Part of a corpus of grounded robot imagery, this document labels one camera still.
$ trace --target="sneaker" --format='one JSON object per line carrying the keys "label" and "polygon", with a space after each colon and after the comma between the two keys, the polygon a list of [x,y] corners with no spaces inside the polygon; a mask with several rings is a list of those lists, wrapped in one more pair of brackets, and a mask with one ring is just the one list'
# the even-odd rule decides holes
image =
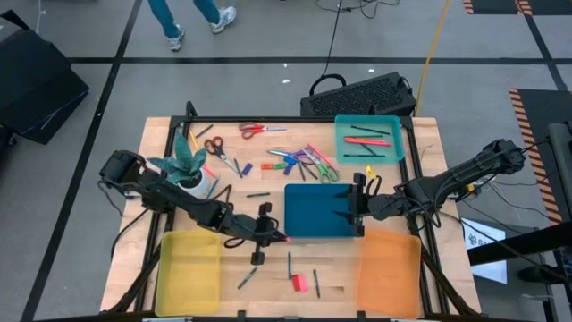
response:
{"label": "sneaker", "polygon": [[179,30],[179,36],[175,38],[168,38],[169,48],[173,52],[179,51],[179,49],[181,49],[181,39],[185,36],[185,30],[183,30],[183,28],[181,28],[181,26],[178,24],[176,24],[175,26],[177,26],[177,29]]}
{"label": "sneaker", "polygon": [[223,8],[221,10],[219,10],[220,14],[220,21],[218,22],[218,24],[215,23],[211,23],[211,31],[213,33],[219,33],[221,31],[224,30],[224,27],[227,24],[230,24],[231,22],[234,21],[234,18],[236,18],[236,8],[234,8],[233,6],[227,7],[227,8]]}

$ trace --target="wooden tabletop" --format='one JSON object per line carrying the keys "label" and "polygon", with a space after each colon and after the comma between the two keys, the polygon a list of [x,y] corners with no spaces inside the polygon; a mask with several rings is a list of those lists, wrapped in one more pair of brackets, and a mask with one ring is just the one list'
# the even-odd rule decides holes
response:
{"label": "wooden tabletop", "polygon": [[[143,157],[162,157],[167,140],[169,117],[152,117],[147,119],[141,139],[139,153]],[[210,123],[193,123],[191,130],[198,133]],[[415,135],[422,158],[424,175],[436,175],[447,169],[443,155],[437,122],[433,118],[415,118]],[[287,131],[265,132],[257,134],[251,140],[240,136],[236,123],[215,123],[214,127],[198,139],[199,145],[215,135],[224,138],[224,151],[227,156],[236,157],[241,166],[253,165],[250,173],[243,179],[234,173],[223,161],[216,157],[208,157],[206,164],[221,179],[214,192],[232,184],[231,202],[235,213],[257,215],[258,205],[263,202],[273,203],[271,216],[283,223],[284,186],[288,183],[302,182],[299,170],[294,168],[290,175],[282,171],[261,170],[261,163],[278,163],[281,159],[268,154],[268,149],[298,151],[308,142],[320,149],[335,163],[335,147],[333,143],[333,123],[273,123],[273,126],[288,128]],[[413,177],[413,166],[409,155],[407,134],[402,133],[407,151],[408,171]],[[341,172],[340,182],[350,183],[354,172],[365,172],[362,165],[335,165]],[[373,169],[383,177],[380,193],[392,193],[393,186],[401,183],[398,165],[373,165]],[[245,198],[247,194],[270,191],[271,195],[263,198]],[[128,200],[122,220],[122,228],[143,210],[140,200]],[[447,201],[443,211],[457,216],[455,204]],[[112,262],[101,309],[111,308],[130,287],[141,269],[143,254],[147,242],[151,215],[134,225],[118,242]],[[367,228],[384,228],[409,234],[405,218],[392,217],[376,221],[371,217],[365,220]],[[186,212],[178,209],[175,214],[174,230],[200,229],[189,219]],[[159,228],[160,240],[163,227]],[[471,273],[467,251],[460,224],[452,218],[442,216],[442,227],[435,229],[442,271],[449,278],[458,293],[469,306],[480,311],[476,295],[475,282]],[[236,249],[223,249],[221,259],[221,303],[215,316],[234,317],[237,311],[245,309],[251,317],[355,317],[359,308],[355,301],[356,269],[359,254],[359,239],[324,240],[305,239],[291,243],[275,243],[263,249],[266,262],[259,267],[256,275],[240,291],[237,285],[252,269],[250,254],[254,243],[245,242]],[[287,255],[292,254],[292,266],[297,273],[307,277],[309,292],[294,292],[291,281],[287,278]],[[319,272],[321,298],[317,299],[313,290],[312,270]],[[429,291],[434,312],[439,311],[435,283],[427,270]],[[155,289],[156,274],[149,278],[145,309],[151,308]],[[367,311],[369,317],[382,315]],[[423,315],[421,307],[419,316]]]}

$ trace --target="teal pants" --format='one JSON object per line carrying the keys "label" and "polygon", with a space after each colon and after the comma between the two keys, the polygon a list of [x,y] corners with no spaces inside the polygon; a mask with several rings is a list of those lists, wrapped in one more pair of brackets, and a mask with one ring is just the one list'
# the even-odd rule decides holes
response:
{"label": "teal pants", "polygon": [[[174,18],[172,17],[171,10],[165,0],[148,0],[151,12],[157,18],[163,27],[163,33],[168,38],[175,38],[179,36],[177,26],[175,26]],[[197,9],[203,13],[205,19],[210,23],[219,22],[219,12],[213,0],[193,0]]]}

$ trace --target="red scissors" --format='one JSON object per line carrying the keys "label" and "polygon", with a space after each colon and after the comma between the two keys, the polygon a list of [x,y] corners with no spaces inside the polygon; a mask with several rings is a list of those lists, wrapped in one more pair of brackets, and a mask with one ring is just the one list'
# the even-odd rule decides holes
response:
{"label": "red scissors", "polygon": [[286,131],[286,128],[267,127],[258,123],[248,122],[239,125],[239,130],[242,131],[242,139],[250,139],[255,134],[263,131]]}

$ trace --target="person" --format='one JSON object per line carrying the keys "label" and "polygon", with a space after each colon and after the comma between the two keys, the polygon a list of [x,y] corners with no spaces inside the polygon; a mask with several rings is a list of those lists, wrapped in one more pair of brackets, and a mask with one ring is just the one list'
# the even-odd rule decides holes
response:
{"label": "person", "polygon": [[[163,27],[163,33],[169,40],[169,48],[176,52],[181,49],[181,40],[185,30],[175,23],[171,10],[165,0],[148,0],[151,12]],[[214,34],[224,30],[236,18],[236,9],[233,6],[216,8],[213,0],[193,0],[195,6],[203,14]]]}

